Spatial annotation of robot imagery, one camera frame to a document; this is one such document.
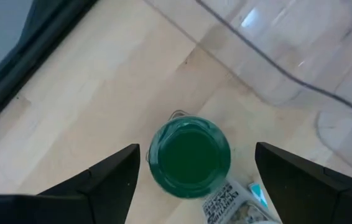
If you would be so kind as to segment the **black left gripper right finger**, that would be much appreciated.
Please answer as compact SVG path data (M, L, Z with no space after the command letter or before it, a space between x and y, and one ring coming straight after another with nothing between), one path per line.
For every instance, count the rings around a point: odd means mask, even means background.
M283 224L332 224L345 184L325 168L266 142L258 142L255 162Z

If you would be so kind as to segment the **white lid seasoning jar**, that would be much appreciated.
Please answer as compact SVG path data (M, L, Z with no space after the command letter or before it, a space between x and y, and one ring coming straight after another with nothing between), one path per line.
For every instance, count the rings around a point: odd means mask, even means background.
M202 205L206 224L281 224L245 187L230 175Z

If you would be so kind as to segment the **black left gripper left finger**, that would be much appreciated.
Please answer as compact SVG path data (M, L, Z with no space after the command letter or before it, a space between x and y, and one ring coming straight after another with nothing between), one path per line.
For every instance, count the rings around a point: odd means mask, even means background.
M136 189L141 152L131 144L73 177L41 192L39 223L124 224Z

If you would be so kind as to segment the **green lid spice jar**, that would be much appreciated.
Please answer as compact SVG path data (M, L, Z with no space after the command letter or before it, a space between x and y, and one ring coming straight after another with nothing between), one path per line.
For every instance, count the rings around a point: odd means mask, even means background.
M154 134L146 161L157 184L178 198L214 192L231 167L231 147L222 130L198 116L168 120Z

